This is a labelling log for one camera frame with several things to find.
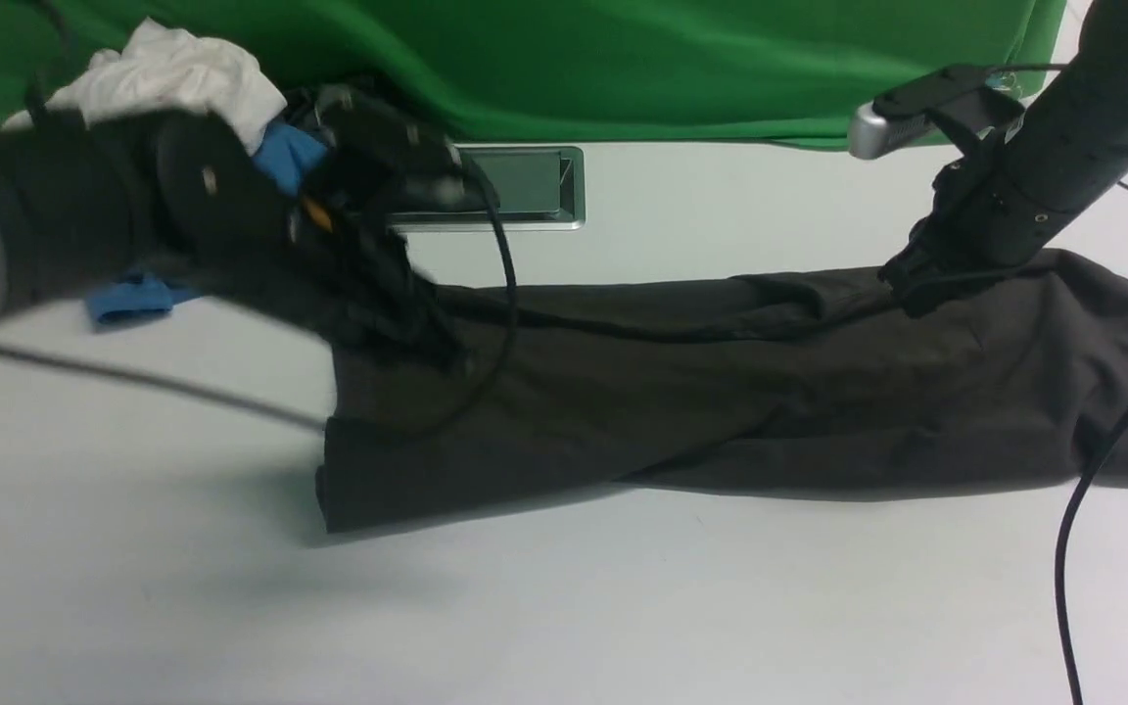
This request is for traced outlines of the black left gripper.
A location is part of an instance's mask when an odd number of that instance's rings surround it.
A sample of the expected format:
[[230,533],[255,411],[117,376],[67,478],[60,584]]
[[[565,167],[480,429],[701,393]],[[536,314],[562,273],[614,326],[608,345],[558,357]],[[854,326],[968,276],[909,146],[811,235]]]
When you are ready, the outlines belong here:
[[377,365],[440,373],[469,365],[434,282],[411,266],[406,243],[384,218],[362,220],[303,196],[287,233],[292,266],[325,299],[323,338]]

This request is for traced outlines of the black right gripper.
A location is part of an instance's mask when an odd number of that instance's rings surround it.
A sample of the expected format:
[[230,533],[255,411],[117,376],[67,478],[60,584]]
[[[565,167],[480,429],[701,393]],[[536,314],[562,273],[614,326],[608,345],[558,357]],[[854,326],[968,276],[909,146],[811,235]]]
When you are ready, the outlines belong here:
[[980,148],[938,173],[929,214],[878,277],[904,312],[926,316],[1014,277],[1084,209],[1054,186],[1052,164],[1021,168],[1010,147]]

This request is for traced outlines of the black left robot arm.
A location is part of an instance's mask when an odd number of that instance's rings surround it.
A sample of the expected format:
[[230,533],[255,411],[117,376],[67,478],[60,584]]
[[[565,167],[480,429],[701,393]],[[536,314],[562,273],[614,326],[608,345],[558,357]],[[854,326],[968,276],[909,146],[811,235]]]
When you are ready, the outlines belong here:
[[147,272],[331,347],[464,365],[391,223],[404,195],[462,191],[456,149],[376,100],[333,106],[321,123],[333,143],[296,195],[215,115],[58,115],[0,132],[0,320]]

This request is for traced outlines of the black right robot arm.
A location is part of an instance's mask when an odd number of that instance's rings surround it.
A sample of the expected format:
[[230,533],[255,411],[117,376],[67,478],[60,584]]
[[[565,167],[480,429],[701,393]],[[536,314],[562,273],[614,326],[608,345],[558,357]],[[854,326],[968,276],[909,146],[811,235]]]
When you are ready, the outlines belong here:
[[1001,67],[945,67],[855,112],[851,155],[876,160],[937,130],[960,151],[934,205],[880,268],[920,317],[1013,277],[1128,174],[1128,1],[1098,1],[1077,55],[1022,104],[989,83]]

